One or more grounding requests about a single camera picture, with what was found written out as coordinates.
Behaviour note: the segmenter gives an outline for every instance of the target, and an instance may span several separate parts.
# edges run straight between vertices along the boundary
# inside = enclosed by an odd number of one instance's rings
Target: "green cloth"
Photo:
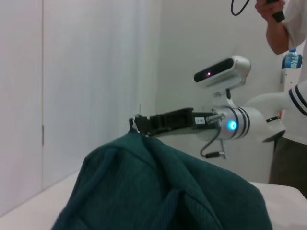
[[[167,226],[152,227],[169,216]],[[261,193],[241,177],[129,132],[85,158],[53,230],[149,229],[272,230],[272,225]]]

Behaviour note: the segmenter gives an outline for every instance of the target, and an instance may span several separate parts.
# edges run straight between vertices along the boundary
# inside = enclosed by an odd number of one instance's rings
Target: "cable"
[[[248,5],[248,3],[249,3],[250,0],[247,0],[247,1],[246,1],[245,5],[244,5],[243,8],[239,11],[239,13],[234,13],[234,1],[235,1],[235,0],[232,0],[232,2],[231,2],[231,13],[232,13],[233,16],[238,16],[240,13],[242,13],[242,11],[243,11],[243,10],[245,9],[245,7]]]
[[[201,149],[201,156],[202,156],[202,157],[207,158],[207,154],[204,155],[203,152],[205,151],[205,149],[206,149],[209,145],[211,145],[211,144],[219,137],[219,135],[221,134],[221,132],[222,132],[222,127],[219,127],[219,129],[218,129],[218,131],[217,131],[217,134],[212,138],[212,140],[209,141],[204,147],[202,147],[202,149]]]

